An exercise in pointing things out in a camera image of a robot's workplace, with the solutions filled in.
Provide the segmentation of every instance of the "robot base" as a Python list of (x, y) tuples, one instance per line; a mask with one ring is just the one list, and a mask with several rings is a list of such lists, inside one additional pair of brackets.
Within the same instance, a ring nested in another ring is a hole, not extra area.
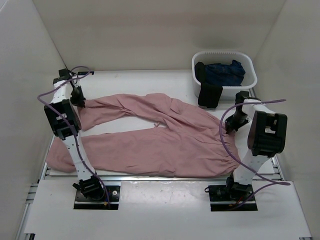
[(119, 185), (106, 185), (109, 194), (110, 206), (105, 205), (105, 196), (100, 200), (90, 197), (84, 197), (79, 190), (76, 191), (73, 209), (90, 209), (90, 210), (118, 210), (120, 199)]
[(225, 212), (225, 211), (257, 211), (257, 204), (255, 197), (251, 198), (244, 205), (233, 209), (240, 197), (234, 197), (228, 193), (226, 185), (210, 185), (205, 189), (209, 193), (211, 212)]

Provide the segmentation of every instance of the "pink cloth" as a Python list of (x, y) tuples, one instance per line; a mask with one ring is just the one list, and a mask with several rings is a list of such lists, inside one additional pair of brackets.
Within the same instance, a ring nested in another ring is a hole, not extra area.
[[(220, 120), (197, 106), (162, 93), (116, 94), (87, 100), (85, 106), (79, 109), (83, 131), (124, 116), (166, 125), (82, 137), (95, 169), (148, 176), (215, 177), (238, 166), (221, 144)], [(234, 137), (224, 134), (224, 139), (238, 156)], [(58, 171), (75, 171), (59, 138), (53, 141), (46, 162)]]

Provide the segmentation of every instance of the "wire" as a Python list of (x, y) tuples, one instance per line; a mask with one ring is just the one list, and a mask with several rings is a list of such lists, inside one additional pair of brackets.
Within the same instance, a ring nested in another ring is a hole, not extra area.
[(236, 208), (241, 207), (243, 204), (245, 204), (248, 200), (250, 200), (257, 192), (259, 192), (260, 190), (267, 188), (269, 186), (272, 185), (283, 185), (283, 186), (290, 186), (291, 184), (289, 182), (278, 182), (278, 181), (274, 181), (272, 179), (268, 179), (264, 176), (262, 176), (261, 174), (257, 173), (253, 168), (245, 165), (241, 160), (239, 160), (236, 156), (233, 155), (233, 153), (228, 149), (228, 146), (224, 140), (224, 136), (223, 136), (223, 122), (224, 122), (224, 118), (227, 115), (227, 113), (239, 106), (243, 106), (243, 105), (257, 105), (257, 104), (275, 104), (275, 103), (282, 103), (285, 102), (285, 99), (279, 99), (279, 100), (273, 100), (273, 101), (261, 101), (261, 102), (242, 102), (242, 103), (238, 103), (233, 105), (232, 107), (228, 108), (222, 115), (221, 120), (220, 120), (220, 124), (219, 124), (219, 135), (220, 135), (220, 140), (221, 143), (224, 147), (224, 149), (226, 150), (226, 152), (230, 155), (231, 158), (233, 158), (237, 163), (239, 163), (240, 165), (242, 165), (243, 167), (245, 167), (246, 169), (250, 170), (251, 172), (253, 172), (255, 175), (257, 175), (259, 178), (270, 182), (271, 184), (267, 184), (261, 188), (259, 188), (257, 191), (253, 192), (246, 200), (244, 200), (241, 204), (237, 205), (236, 207), (229, 209), (229, 210), (233, 210)]
[(77, 131), (76, 131), (75, 127), (72, 126), (72, 125), (68, 122), (68, 120), (67, 120), (60, 112), (58, 112), (54, 107), (52, 107), (49, 103), (47, 103), (47, 102), (45, 102), (44, 100), (41, 99), (41, 97), (56, 92), (56, 91), (57, 91), (58, 89), (60, 89), (63, 85), (65, 85), (65, 84), (67, 84), (67, 83), (69, 83), (69, 82), (71, 82), (71, 81), (74, 81), (74, 80), (77, 80), (77, 81), (78, 81), (78, 80), (80, 80), (80, 79), (85, 78), (85, 77), (88, 76), (88, 75), (90, 74), (90, 72), (91, 72), (91, 70), (90, 70), (88, 67), (86, 67), (86, 66), (76, 66), (76, 67), (72, 68), (70, 71), (72, 72), (73, 70), (78, 69), (78, 68), (85, 68), (85, 69), (88, 70), (88, 72), (87, 72), (85, 75), (83, 75), (83, 76), (80, 76), (80, 77), (79, 77), (79, 76), (77, 75), (76, 78), (71, 78), (71, 79), (69, 79), (69, 80), (64, 81), (62, 84), (60, 84), (60, 85), (59, 85), (58, 87), (56, 87), (55, 89), (38, 95), (38, 96), (37, 96), (37, 99), (38, 99), (38, 101), (40, 101), (42, 104), (46, 105), (49, 109), (51, 109), (55, 114), (57, 114), (57, 115), (66, 123), (66, 125), (70, 128), (70, 130), (71, 130), (71, 132), (72, 132), (72, 135), (73, 135), (73, 137), (74, 137), (75, 147), (76, 147), (76, 151), (77, 151), (77, 153), (78, 153), (78, 155), (79, 155), (79, 158), (80, 158), (82, 164), (84, 165), (84, 167), (85, 167), (94, 177), (96, 177), (96, 178), (99, 180), (99, 182), (101, 183), (101, 185), (103, 186), (103, 189), (104, 189), (104, 192), (105, 192), (105, 195), (106, 195), (105, 202), (108, 203), (108, 207), (110, 208), (110, 198), (109, 198), (109, 193), (108, 193), (108, 190), (107, 190), (106, 185), (104, 184), (104, 182), (102, 181), (102, 179), (98, 176), (98, 174), (96, 174), (95, 172), (93, 172), (93, 171), (88, 167), (88, 165), (86, 164), (86, 162), (84, 161), (84, 159), (83, 159), (83, 157), (82, 157), (82, 155), (81, 155), (81, 153), (80, 153), (79, 144), (78, 144), (78, 140), (77, 140)]

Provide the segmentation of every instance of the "dark blue clothing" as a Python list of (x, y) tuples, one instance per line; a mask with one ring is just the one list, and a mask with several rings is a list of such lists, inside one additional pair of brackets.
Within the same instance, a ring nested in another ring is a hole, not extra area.
[(232, 60), (232, 64), (221, 63), (205, 65), (205, 81), (216, 86), (241, 86), (246, 71), (241, 63)]

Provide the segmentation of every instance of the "white wall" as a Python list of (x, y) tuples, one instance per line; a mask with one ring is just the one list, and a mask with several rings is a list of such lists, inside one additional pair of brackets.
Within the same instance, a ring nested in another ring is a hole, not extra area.
[(254, 58), (285, 0), (33, 0), (66, 65), (190, 69), (204, 49)]
[(288, 0), (254, 61), (257, 96), (286, 98), (270, 108), (288, 116), (280, 156), (308, 225), (320, 239), (320, 1)]
[(37, 95), (63, 68), (32, 0), (0, 0), (0, 239), (14, 239), (52, 133)]

